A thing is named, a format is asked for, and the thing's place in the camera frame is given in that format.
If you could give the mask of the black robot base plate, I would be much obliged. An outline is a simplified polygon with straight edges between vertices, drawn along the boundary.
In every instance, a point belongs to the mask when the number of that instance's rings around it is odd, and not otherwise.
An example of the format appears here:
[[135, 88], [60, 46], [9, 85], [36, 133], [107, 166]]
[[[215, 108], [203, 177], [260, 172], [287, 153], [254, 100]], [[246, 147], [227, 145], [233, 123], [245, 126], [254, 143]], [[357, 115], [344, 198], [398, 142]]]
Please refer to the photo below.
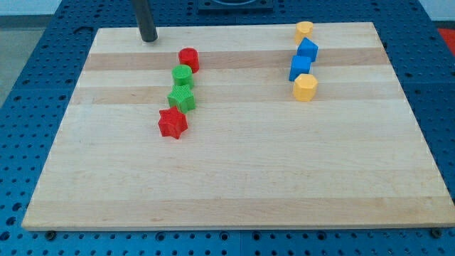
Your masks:
[[197, 0], [198, 13], [219, 11], [272, 11], [273, 0]]

